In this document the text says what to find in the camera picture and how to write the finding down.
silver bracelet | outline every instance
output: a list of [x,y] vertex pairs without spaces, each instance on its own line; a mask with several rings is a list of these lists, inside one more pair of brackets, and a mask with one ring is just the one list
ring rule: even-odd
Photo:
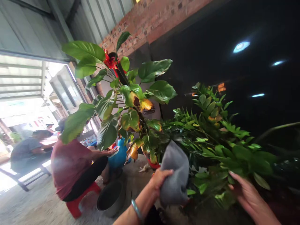
[[144,224],[143,216],[142,216],[141,212],[139,211],[138,206],[137,206],[137,204],[135,203],[135,200],[132,199],[132,200],[131,200],[131,204],[132,204],[132,207],[133,207],[135,213],[137,214],[137,217],[138,217],[140,223],[141,223],[141,224]]

human hand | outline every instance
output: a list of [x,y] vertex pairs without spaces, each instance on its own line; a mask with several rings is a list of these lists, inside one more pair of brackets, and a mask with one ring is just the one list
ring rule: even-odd
[[255,223],[257,225],[279,225],[280,222],[277,220],[268,204],[259,195],[253,184],[231,171],[229,173],[240,184],[240,186],[233,186],[230,184],[229,188],[236,195],[241,206],[252,217]]
[[160,187],[163,185],[164,180],[166,179],[166,177],[172,175],[173,173],[174,170],[161,170],[160,168],[155,171],[154,175],[148,183],[148,186],[155,191],[157,197],[159,196]]

black pot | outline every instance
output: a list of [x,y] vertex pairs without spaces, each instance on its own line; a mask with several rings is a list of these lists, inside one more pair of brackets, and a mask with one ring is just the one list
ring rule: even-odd
[[113,181],[101,191],[97,201],[97,209],[104,212],[107,217],[113,217],[124,205],[125,196],[123,184],[120,181]]

potted plant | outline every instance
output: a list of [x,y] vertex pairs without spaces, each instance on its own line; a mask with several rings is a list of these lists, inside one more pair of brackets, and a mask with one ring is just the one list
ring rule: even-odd
[[188,194],[208,195],[228,208],[235,202],[228,188],[235,183],[229,171],[255,180],[269,190],[263,176],[272,175],[277,157],[252,143],[254,137],[248,131],[232,124],[237,114],[228,116],[226,109],[232,101],[224,104],[226,95],[200,83],[192,88],[193,101],[200,113],[178,108],[174,110],[175,117],[164,124],[165,134],[177,141],[189,157],[191,190]]
[[[153,112],[153,103],[150,99],[161,104],[168,104],[177,93],[174,88],[164,80],[155,81],[155,78],[163,75],[171,66],[172,60],[149,61],[142,64],[140,68],[129,71],[130,61],[128,57],[119,59],[118,50],[130,36],[129,32],[121,34],[116,47],[116,52],[108,53],[96,44],[84,41],[74,41],[63,46],[62,50],[68,55],[80,60],[75,71],[77,78],[83,78],[93,74],[96,69],[99,73],[86,85],[89,90],[92,85],[102,80],[110,82],[110,90],[107,95],[98,95],[92,104],[81,103],[79,109],[70,115],[66,121],[61,139],[64,144],[72,141],[79,135],[86,121],[92,116],[98,116],[102,120],[101,128],[97,135],[97,147],[104,150],[111,146],[118,134],[125,138],[127,143],[130,139],[130,147],[127,151],[127,160],[138,157],[138,148],[148,156],[153,164],[160,160],[159,134],[162,132],[162,125],[159,120],[149,120],[144,114]],[[139,76],[141,83],[153,84],[145,91],[136,83]]]

red stool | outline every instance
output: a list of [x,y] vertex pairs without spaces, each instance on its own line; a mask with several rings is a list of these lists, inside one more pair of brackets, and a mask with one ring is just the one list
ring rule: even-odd
[[97,194],[100,193],[101,188],[96,184],[96,182],[92,183],[92,185],[85,190],[85,192],[79,196],[77,199],[71,201],[71,202],[67,202],[67,207],[70,211],[70,213],[72,214],[72,216],[77,219],[81,216],[81,211],[79,210],[79,204],[81,202],[81,200],[83,199],[84,196],[86,196],[87,193],[94,191]]

